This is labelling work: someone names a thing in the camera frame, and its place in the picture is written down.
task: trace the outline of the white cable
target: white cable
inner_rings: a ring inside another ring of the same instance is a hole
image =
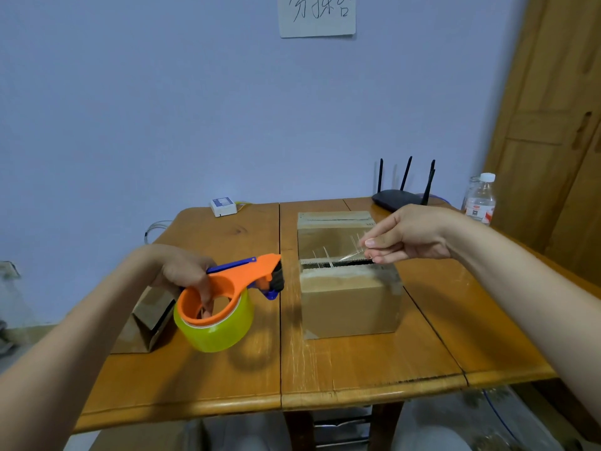
[[[146,245],[148,244],[148,233],[149,232],[151,232],[152,230],[155,230],[156,228],[160,228],[162,230],[166,230],[169,225],[165,224],[165,223],[171,223],[172,221],[173,220],[159,220],[159,221],[155,221],[152,225],[150,225],[148,227],[148,229],[144,233],[144,243]]]

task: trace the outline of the orange tape dispenser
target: orange tape dispenser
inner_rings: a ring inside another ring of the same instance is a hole
[[[270,301],[277,298],[284,289],[281,259],[281,255],[272,253],[207,270],[213,297],[229,298],[225,308],[209,318],[199,318],[203,304],[198,291],[185,288],[177,300],[173,318],[192,346],[213,353],[240,341],[254,317],[248,288],[259,289]]]

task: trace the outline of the wall outlet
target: wall outlet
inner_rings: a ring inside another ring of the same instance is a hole
[[[4,278],[20,278],[17,267],[11,261],[0,261],[0,276]]]

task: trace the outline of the hand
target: hand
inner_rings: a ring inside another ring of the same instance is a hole
[[[451,209],[409,204],[380,221],[360,244],[367,248],[365,257],[378,264],[410,258],[450,258],[445,234],[464,218]]]
[[[196,288],[203,302],[203,318],[213,313],[213,296],[208,281],[207,269],[215,265],[215,261],[206,256],[199,256],[171,245],[154,243],[142,247],[151,252],[160,267],[150,286],[170,291],[175,297],[180,294],[180,287]]]

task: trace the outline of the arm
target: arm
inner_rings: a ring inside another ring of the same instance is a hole
[[[179,248],[135,250],[46,337],[0,376],[3,449],[63,449],[131,310],[148,285],[195,286],[210,297],[209,258]]]
[[[414,257],[460,261],[601,422],[601,300],[453,210],[402,207],[362,242],[376,263]]]

